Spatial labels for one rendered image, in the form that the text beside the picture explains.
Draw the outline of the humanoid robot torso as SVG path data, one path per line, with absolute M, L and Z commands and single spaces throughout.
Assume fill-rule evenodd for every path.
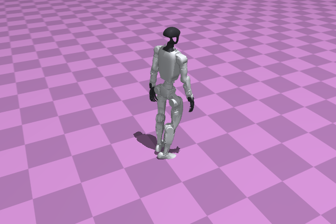
M 160 47 L 158 52 L 159 73 L 160 77 L 165 80 L 164 83 L 160 85 L 160 94 L 169 100 L 169 96 L 176 92 L 173 83 L 175 83 L 175 80 L 177 80 L 180 75 L 180 68 L 176 62 L 175 55 L 181 52 L 177 49 L 175 50 L 174 47 L 173 49 L 175 51 L 167 52 L 163 50 L 164 47 L 166 47 L 166 44 Z

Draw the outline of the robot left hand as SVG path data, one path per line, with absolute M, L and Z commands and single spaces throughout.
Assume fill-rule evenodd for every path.
M 152 101 L 152 102 L 155 102 L 156 100 L 155 100 L 155 98 L 157 99 L 157 97 L 156 97 L 156 93 L 154 92 L 154 87 L 152 87 L 152 84 L 150 83 L 150 100 Z M 158 100 L 158 99 L 157 99 Z

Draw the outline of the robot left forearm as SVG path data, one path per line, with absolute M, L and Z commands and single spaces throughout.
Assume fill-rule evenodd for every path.
M 158 75 L 158 72 L 155 72 L 155 71 L 153 71 L 152 69 L 151 69 L 151 71 L 150 71 L 150 75 L 151 75 L 151 77 L 150 77 L 150 82 L 149 82 L 149 85 L 150 85 L 150 83 L 152 84 L 152 87 L 154 87 L 154 86 L 156 86 L 156 81 L 157 81 L 157 75 Z

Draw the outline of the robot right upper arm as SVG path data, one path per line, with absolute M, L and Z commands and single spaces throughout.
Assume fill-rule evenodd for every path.
M 175 56 L 176 56 L 176 62 L 180 68 L 180 74 L 181 74 L 180 81 L 182 83 L 186 83 L 186 78 L 188 77 L 187 76 L 187 62 L 188 62 L 187 56 L 181 53 L 178 53 Z

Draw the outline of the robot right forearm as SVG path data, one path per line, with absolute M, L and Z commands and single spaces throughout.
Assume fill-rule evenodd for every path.
M 190 82 L 189 76 L 186 78 L 186 83 L 183 84 L 183 88 L 185 90 L 186 98 L 191 97 L 193 99 L 193 94 L 191 90 L 191 82 Z

